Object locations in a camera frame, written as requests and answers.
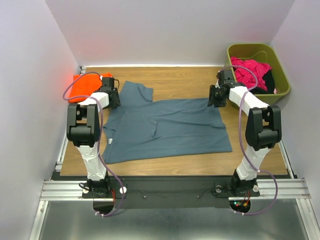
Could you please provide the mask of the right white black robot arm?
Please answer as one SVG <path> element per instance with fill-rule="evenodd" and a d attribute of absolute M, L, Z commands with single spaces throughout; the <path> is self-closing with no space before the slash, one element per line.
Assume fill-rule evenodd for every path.
<path fill-rule="evenodd" d="M 242 196 L 257 190 L 260 166 L 270 149 L 282 138 L 281 110 L 261 101 L 245 84 L 237 82 L 231 69 L 223 68 L 216 77 L 217 83 L 209 88 L 207 105 L 221 108 L 230 101 L 239 107 L 240 114 L 247 115 L 247 147 L 242 141 L 239 143 L 243 159 L 234 171 L 229 187 L 234 196 Z"/>

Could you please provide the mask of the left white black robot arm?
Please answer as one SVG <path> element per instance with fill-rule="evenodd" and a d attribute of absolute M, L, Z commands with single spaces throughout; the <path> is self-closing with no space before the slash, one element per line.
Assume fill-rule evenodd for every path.
<path fill-rule="evenodd" d="M 121 105 L 119 85 L 119 81 L 109 73 L 90 72 L 75 75 L 73 83 L 62 95 L 69 102 L 66 137 L 79 151 L 87 171 L 86 182 L 79 185 L 84 198 L 115 196 L 100 154 L 100 140 L 103 110 Z"/>

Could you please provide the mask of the blue-grey t-shirt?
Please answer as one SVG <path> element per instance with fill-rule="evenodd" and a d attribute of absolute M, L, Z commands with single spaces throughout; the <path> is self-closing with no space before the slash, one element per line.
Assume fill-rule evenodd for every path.
<path fill-rule="evenodd" d="M 154 101 L 152 88 L 130 81 L 119 98 L 103 127 L 107 164 L 232 151 L 219 109 L 205 98 Z"/>

